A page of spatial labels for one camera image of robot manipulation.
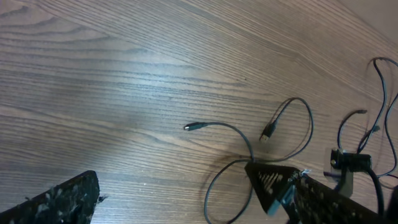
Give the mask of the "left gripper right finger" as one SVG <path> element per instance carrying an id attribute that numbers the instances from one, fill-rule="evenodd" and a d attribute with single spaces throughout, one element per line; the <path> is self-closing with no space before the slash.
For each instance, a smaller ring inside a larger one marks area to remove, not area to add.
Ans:
<path id="1" fill-rule="evenodd" d="M 300 170 L 294 185 L 294 201 L 289 206 L 289 223 L 397 223 L 397 195 L 391 196 L 385 210 L 380 181 L 371 169 L 366 172 L 375 185 L 377 212 L 342 196 Z"/>

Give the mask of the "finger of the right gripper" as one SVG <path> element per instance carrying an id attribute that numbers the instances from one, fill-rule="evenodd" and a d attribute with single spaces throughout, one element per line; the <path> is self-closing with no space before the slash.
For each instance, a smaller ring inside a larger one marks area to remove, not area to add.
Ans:
<path id="1" fill-rule="evenodd" d="M 291 204 L 300 173 L 297 168 L 249 162 L 244 169 L 267 215 L 275 215 L 280 206 Z"/>

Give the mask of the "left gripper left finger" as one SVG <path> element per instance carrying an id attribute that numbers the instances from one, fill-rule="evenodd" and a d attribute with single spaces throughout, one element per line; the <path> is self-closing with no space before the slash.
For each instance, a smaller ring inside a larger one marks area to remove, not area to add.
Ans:
<path id="1" fill-rule="evenodd" d="M 88 170 L 1 212 L 1 223 L 90 224 L 102 201 L 96 172 Z"/>

